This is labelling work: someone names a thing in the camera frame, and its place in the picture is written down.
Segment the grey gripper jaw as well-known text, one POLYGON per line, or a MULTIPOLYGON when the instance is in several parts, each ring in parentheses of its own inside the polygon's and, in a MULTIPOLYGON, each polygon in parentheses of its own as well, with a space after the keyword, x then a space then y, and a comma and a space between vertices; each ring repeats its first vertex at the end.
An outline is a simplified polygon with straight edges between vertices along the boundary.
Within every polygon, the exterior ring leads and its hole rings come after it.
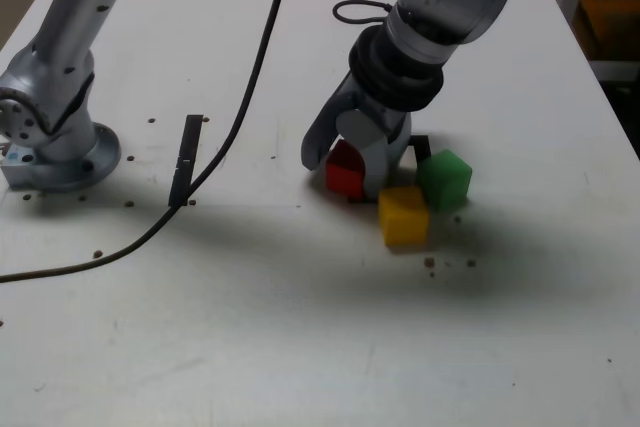
POLYGON ((397 135, 389 136, 367 115, 359 110, 340 114, 336 121, 339 135, 360 154, 364 161, 364 196, 376 200, 397 170, 411 136, 411 116, 400 120, 397 135))
POLYGON ((338 117, 356 110, 359 101, 358 85, 348 72, 336 90, 320 109, 307 130, 301 144, 301 162, 309 171, 315 171, 338 137, 338 117))

